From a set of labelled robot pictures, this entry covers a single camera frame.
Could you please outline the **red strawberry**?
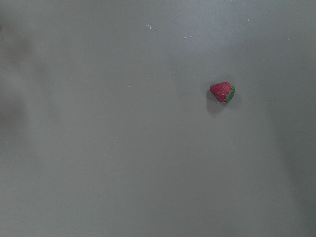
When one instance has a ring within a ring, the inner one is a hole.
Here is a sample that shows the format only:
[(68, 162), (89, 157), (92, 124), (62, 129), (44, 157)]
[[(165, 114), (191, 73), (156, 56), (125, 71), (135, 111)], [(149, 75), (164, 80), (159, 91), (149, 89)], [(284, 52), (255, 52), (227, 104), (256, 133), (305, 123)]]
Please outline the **red strawberry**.
[(210, 92), (217, 101), (229, 103), (235, 94), (235, 87), (229, 82), (220, 82), (210, 86)]

